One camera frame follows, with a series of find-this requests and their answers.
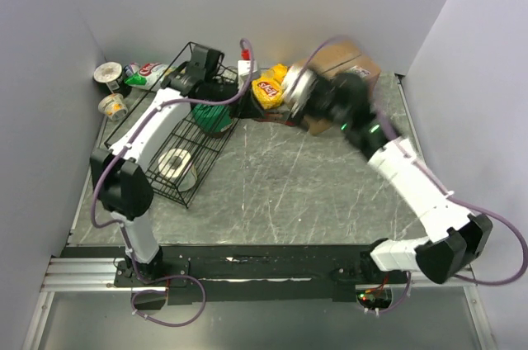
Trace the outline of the brown cardboard express box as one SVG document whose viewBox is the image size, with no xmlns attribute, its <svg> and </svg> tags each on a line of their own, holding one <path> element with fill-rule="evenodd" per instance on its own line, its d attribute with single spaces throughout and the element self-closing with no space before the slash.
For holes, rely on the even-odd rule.
<svg viewBox="0 0 528 350">
<path fill-rule="evenodd" d="M 339 35 L 334 36 L 328 40 L 325 40 L 304 62 L 302 65 L 294 64 L 291 67 L 302 67 L 302 71 L 305 71 L 306 69 L 312 69 L 318 73 L 318 68 L 314 65 L 312 65 L 312 61 L 315 59 L 316 55 L 326 48 L 332 48 L 333 46 L 339 47 L 341 50 L 349 50 L 349 47 L 352 45 L 350 42 L 350 39 L 348 37 Z M 344 131 L 349 132 L 351 134 L 360 134 L 365 128 L 368 127 L 368 125 L 374 120 L 376 117 L 376 114 L 373 111 L 372 105 L 372 90 L 373 87 L 370 85 L 370 82 L 363 77 L 361 77 L 358 73 L 353 72 L 347 72 L 351 74 L 351 86 L 350 86 L 350 99 L 351 99 L 351 124 L 350 125 L 340 125 L 344 128 Z M 315 119 L 311 116 L 310 118 L 320 121 L 325 119 Z"/>
</svg>

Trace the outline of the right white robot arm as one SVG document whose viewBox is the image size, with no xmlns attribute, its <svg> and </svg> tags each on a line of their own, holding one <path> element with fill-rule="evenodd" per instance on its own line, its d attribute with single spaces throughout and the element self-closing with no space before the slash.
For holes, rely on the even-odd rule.
<svg viewBox="0 0 528 350">
<path fill-rule="evenodd" d="M 422 224 L 419 239 L 380 240 L 361 261 L 361 275 L 379 282 L 390 271 L 421 272 L 442 284 L 483 251 L 493 224 L 485 214 L 450 201 L 431 179 L 411 141 L 373 106 L 369 85 L 355 73 L 331 79 L 291 67 L 283 98 L 294 118 L 309 115 L 340 127 L 347 142 L 398 192 Z"/>
</svg>

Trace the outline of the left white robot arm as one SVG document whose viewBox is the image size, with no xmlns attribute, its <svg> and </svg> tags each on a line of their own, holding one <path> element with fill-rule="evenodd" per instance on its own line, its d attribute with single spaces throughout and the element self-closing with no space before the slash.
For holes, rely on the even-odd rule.
<svg viewBox="0 0 528 350">
<path fill-rule="evenodd" d="M 153 85 L 156 94 L 144 114 L 109 149 L 95 149 L 90 157 L 92 204 L 101 204 L 111 217 L 106 222 L 93 220 L 92 225 L 119 227 L 125 261 L 146 286 L 165 277 L 163 251 L 149 219 L 154 196 L 147 177 L 151 161 L 194 105 L 231 107 L 250 88 L 250 79 L 217 81 L 222 59 L 222 52 L 198 45 L 185 67 L 165 68 Z"/>
</svg>

